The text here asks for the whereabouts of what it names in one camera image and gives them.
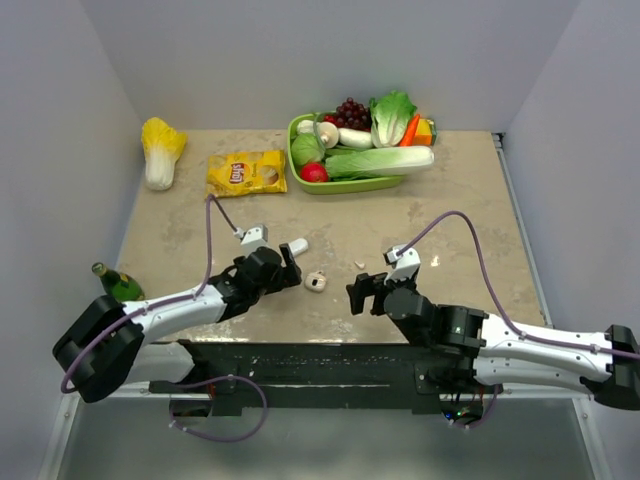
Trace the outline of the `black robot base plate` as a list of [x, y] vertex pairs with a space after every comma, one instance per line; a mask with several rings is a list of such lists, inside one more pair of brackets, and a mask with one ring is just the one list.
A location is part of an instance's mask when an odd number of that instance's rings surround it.
[[154, 394], [210, 393], [215, 415], [244, 408], [409, 410], [434, 414], [462, 395], [499, 394], [479, 383], [473, 362], [408, 344], [184, 342], [195, 366], [181, 381], [154, 381]]

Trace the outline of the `white earbud charging case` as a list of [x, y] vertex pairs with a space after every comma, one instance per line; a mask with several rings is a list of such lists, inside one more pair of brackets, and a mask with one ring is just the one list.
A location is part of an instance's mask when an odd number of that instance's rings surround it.
[[288, 243], [293, 257], [297, 257], [309, 250], [309, 242], [305, 238], [298, 238]]

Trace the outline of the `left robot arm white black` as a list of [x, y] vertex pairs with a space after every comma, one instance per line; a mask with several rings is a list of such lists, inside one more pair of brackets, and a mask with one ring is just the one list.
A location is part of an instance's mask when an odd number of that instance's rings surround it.
[[182, 330], [246, 313], [261, 297], [302, 283], [295, 258], [308, 249], [297, 239], [277, 251], [261, 246], [206, 283], [150, 301], [120, 303], [109, 295], [92, 301], [53, 347], [65, 372], [61, 390], [87, 403], [127, 383], [164, 380], [185, 392], [200, 390], [207, 368], [183, 347], [156, 342]]

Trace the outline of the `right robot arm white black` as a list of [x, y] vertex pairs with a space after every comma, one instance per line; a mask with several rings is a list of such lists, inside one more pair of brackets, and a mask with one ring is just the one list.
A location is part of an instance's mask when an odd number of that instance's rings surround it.
[[627, 327], [572, 332], [510, 324], [483, 310], [433, 304], [415, 280], [384, 273], [359, 274], [346, 291], [352, 314], [371, 298], [372, 315], [388, 317], [411, 346], [456, 359], [428, 376], [450, 391], [531, 384], [584, 393], [614, 409], [639, 408], [639, 345]]

